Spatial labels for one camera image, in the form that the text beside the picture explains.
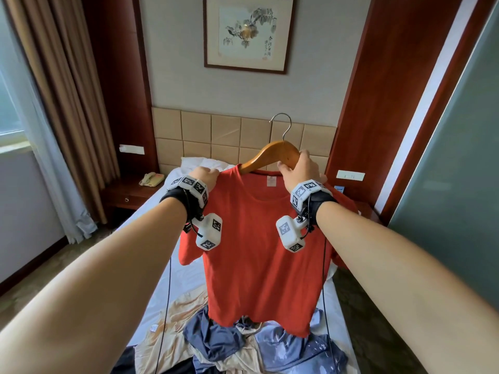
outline brown curtain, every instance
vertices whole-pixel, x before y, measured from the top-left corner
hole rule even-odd
[[[5,0],[74,182],[94,220],[120,176],[81,0]]]

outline picture frame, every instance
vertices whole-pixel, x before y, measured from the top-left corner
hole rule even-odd
[[[203,0],[206,68],[286,74],[296,0]]]

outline telephone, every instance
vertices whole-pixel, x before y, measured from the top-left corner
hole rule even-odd
[[[161,181],[165,179],[165,175],[162,175],[161,173],[147,173],[144,178],[139,182],[139,185],[141,186],[150,186],[150,187],[155,187],[158,186]]]

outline drawer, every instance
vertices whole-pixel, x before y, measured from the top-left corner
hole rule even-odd
[[[102,201],[107,206],[137,210],[144,204],[145,201],[147,201],[147,198],[139,197],[136,195],[123,195],[113,192],[104,192],[102,195]]]

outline wooden hanger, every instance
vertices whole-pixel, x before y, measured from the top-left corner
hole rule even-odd
[[[272,123],[274,118],[281,114],[290,119],[290,126],[284,132],[283,140],[267,144],[255,157],[240,166],[239,173],[245,175],[262,166],[270,165],[278,161],[281,161],[291,169],[294,169],[300,158],[300,152],[293,144],[284,140],[284,136],[291,128],[291,117],[284,112],[280,112],[279,114],[274,115],[269,123]]]

